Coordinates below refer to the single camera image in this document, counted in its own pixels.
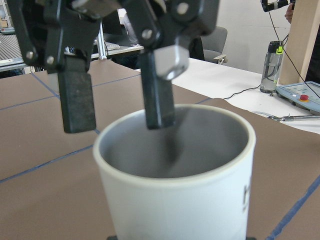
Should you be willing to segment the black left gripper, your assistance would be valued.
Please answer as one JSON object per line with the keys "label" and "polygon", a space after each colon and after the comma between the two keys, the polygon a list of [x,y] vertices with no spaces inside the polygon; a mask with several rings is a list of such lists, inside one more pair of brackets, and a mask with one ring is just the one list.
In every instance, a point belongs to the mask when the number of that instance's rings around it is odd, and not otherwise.
{"label": "black left gripper", "polygon": [[65,48],[73,47],[71,65],[86,73],[102,19],[123,8],[144,48],[141,69],[181,73],[188,67],[190,42],[215,29],[219,2],[171,0],[161,15],[148,0],[11,0],[8,6],[29,66],[70,71]]}

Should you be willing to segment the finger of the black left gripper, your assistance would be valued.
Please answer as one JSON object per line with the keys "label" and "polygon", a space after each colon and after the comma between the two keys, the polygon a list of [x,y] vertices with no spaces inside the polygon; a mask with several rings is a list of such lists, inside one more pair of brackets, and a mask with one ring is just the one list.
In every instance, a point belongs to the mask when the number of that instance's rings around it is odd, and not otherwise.
{"label": "finger of the black left gripper", "polygon": [[58,86],[64,132],[75,134],[94,130],[95,106],[87,62],[66,55],[63,70],[58,72]]}
{"label": "finger of the black left gripper", "polygon": [[189,50],[179,45],[145,50],[140,66],[147,128],[172,126],[176,119],[172,80],[188,68]]}

